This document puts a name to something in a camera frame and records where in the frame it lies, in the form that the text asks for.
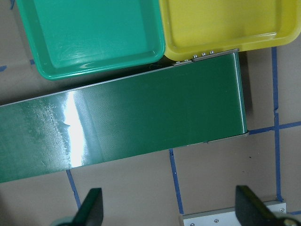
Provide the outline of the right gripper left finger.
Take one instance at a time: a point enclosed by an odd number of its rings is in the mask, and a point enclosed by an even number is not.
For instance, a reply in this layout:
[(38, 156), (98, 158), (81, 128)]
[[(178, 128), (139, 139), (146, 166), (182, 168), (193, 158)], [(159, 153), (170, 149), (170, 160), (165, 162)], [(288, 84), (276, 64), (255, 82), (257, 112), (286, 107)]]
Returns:
[(89, 190), (80, 209), (73, 218), (72, 226), (101, 226), (103, 223), (103, 195), (101, 188)]

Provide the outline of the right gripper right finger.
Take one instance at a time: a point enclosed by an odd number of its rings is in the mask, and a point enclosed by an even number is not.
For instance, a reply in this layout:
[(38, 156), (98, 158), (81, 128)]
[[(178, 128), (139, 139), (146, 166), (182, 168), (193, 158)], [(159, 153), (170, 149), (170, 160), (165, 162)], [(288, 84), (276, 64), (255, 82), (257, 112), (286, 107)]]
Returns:
[(242, 226), (288, 226), (288, 217), (276, 217), (248, 186), (236, 186), (235, 214)]

